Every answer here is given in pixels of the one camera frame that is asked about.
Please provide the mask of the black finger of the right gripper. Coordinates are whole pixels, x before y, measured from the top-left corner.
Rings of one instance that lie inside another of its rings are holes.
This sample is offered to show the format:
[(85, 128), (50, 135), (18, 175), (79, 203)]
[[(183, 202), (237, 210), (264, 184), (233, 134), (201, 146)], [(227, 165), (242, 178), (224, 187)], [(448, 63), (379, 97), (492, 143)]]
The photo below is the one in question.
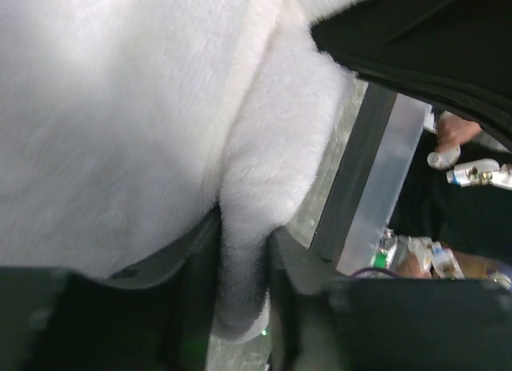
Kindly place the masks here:
[(313, 28), (361, 78), (481, 122), (511, 143), (511, 0), (367, 0)]

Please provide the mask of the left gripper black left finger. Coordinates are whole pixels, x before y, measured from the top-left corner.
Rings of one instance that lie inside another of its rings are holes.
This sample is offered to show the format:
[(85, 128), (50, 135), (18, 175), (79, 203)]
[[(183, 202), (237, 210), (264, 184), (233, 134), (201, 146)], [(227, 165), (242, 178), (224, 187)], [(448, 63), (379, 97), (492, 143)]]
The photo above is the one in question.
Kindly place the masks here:
[(203, 370), (221, 221), (106, 280), (64, 269), (1, 270), (4, 370)]

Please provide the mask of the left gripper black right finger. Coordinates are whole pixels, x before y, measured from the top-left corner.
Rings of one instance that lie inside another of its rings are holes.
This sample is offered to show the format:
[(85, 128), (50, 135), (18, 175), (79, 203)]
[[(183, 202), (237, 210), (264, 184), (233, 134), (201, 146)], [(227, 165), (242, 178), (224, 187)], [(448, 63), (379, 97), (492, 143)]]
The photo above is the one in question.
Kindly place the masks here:
[(286, 229), (268, 248), (275, 370), (511, 367), (511, 295), (498, 284), (345, 277)]

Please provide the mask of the white terry towel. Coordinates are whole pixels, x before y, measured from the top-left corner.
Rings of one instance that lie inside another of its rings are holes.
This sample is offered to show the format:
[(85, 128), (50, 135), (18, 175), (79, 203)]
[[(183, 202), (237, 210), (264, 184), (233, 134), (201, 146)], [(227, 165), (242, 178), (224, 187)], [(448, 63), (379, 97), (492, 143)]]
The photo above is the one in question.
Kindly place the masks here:
[(1, 0), (1, 263), (107, 277), (219, 206), (213, 333), (255, 338), (354, 83), (310, 29), (363, 1)]

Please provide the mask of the operator hand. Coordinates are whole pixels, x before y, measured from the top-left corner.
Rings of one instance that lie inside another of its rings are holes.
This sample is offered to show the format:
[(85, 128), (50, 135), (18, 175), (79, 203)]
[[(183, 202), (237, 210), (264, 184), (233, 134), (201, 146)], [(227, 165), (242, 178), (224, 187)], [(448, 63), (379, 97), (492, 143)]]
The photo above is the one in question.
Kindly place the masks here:
[(464, 145), (477, 136), (482, 128), (477, 122), (444, 112), (438, 119), (436, 130), (438, 139), (436, 150), (445, 152), (456, 146)]

